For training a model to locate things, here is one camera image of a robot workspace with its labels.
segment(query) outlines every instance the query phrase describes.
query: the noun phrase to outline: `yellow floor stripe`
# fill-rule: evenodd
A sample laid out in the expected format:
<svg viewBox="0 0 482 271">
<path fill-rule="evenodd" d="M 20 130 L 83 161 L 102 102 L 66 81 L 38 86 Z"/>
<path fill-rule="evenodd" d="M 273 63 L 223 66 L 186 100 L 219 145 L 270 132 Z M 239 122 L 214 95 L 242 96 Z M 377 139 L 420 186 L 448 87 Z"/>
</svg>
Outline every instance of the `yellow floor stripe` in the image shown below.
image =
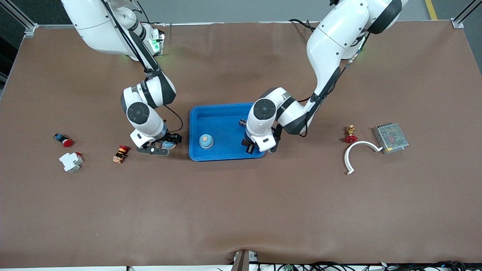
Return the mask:
<svg viewBox="0 0 482 271">
<path fill-rule="evenodd" d="M 437 15 L 435 14 L 435 9 L 433 8 L 432 0 L 425 0 L 425 4 L 427 5 L 428 13 L 430 14 L 430 19 L 438 20 Z"/>
</svg>

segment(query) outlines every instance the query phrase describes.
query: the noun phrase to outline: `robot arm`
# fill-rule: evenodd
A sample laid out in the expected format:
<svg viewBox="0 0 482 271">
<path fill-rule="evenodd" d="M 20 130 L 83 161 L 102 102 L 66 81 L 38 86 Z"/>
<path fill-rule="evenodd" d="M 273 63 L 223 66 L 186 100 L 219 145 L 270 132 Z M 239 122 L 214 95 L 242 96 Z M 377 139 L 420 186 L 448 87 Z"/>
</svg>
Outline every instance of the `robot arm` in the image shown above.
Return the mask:
<svg viewBox="0 0 482 271">
<path fill-rule="evenodd" d="M 283 88 L 267 90 L 252 106 L 245 137 L 260 151 L 277 144 L 271 127 L 275 121 L 291 135 L 303 134 L 340 77 L 342 55 L 360 33 L 378 34 L 391 27 L 408 0 L 342 0 L 323 19 L 308 40 L 307 54 L 317 86 L 303 106 Z"/>
<path fill-rule="evenodd" d="M 169 134 L 163 119 L 154 110 L 173 102 L 176 90 L 153 55 L 159 53 L 159 30 L 139 23 L 125 6 L 129 0 L 62 0 L 81 38 L 91 48 L 106 54 L 129 55 L 144 67 L 146 79 L 124 89 L 120 103 L 135 128 L 131 139 L 138 151 L 159 141 L 181 142 Z M 148 148 L 154 154 L 158 148 Z"/>
</svg>

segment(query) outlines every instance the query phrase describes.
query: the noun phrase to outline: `perforated metal box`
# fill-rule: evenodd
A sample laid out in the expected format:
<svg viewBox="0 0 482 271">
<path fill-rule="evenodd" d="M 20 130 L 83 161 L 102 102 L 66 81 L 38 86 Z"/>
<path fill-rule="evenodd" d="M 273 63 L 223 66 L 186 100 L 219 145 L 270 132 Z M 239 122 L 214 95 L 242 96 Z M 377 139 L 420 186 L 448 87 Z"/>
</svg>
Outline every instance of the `perforated metal box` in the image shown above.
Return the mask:
<svg viewBox="0 0 482 271">
<path fill-rule="evenodd" d="M 407 139 L 402 133 L 398 123 L 387 123 L 375 126 L 373 128 L 373 133 L 375 134 L 380 147 L 383 148 L 384 154 L 396 152 L 405 149 L 405 147 L 408 146 Z"/>
</svg>

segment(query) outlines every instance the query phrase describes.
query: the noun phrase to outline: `brown table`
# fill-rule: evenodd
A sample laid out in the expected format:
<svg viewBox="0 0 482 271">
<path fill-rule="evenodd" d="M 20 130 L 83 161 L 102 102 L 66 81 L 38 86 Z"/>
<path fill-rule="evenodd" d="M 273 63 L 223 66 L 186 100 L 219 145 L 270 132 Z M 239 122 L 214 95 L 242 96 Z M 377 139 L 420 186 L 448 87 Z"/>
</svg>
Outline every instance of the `brown table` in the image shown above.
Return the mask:
<svg viewBox="0 0 482 271">
<path fill-rule="evenodd" d="M 308 96 L 316 79 L 309 30 L 291 24 L 166 29 L 158 58 L 172 108 L 255 101 L 283 86 Z M 275 155 L 197 163 L 131 151 L 119 103 L 143 79 L 125 56 L 98 53 L 74 29 L 25 39 L 1 101 L 1 267 L 224 264 L 250 249 L 266 262 L 481 262 L 481 75 L 449 21 L 398 22 L 372 35 L 323 104 L 307 138 L 283 134 Z M 158 110 L 172 128 L 176 118 Z M 351 154 L 343 127 L 398 122 L 410 146 Z M 52 136 L 71 136 L 65 149 Z M 58 158 L 78 151 L 68 174 Z"/>
</svg>

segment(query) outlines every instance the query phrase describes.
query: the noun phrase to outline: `white plastic connector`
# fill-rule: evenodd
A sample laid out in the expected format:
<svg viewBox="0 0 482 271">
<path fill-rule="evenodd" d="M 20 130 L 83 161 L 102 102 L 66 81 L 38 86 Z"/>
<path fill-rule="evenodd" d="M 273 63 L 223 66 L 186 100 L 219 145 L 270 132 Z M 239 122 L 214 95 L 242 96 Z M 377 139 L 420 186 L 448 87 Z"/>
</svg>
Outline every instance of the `white plastic connector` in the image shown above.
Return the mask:
<svg viewBox="0 0 482 271">
<path fill-rule="evenodd" d="M 64 164 L 65 172 L 76 172 L 80 168 L 80 164 L 84 162 L 82 157 L 77 153 L 66 153 L 59 158 L 60 162 Z"/>
<path fill-rule="evenodd" d="M 375 146 L 373 143 L 370 143 L 368 141 L 358 141 L 358 142 L 355 142 L 355 143 L 351 144 L 350 147 L 348 147 L 347 151 L 345 152 L 345 165 L 347 166 L 347 169 L 348 169 L 347 175 L 350 175 L 355 171 L 355 169 L 353 169 L 353 167 L 350 164 L 350 159 L 349 159 L 348 156 L 350 154 L 351 148 L 353 148 L 354 146 L 356 146 L 358 144 L 369 146 L 374 151 L 377 151 L 377 152 L 383 150 L 383 148 L 379 148 L 379 147 Z"/>
</svg>

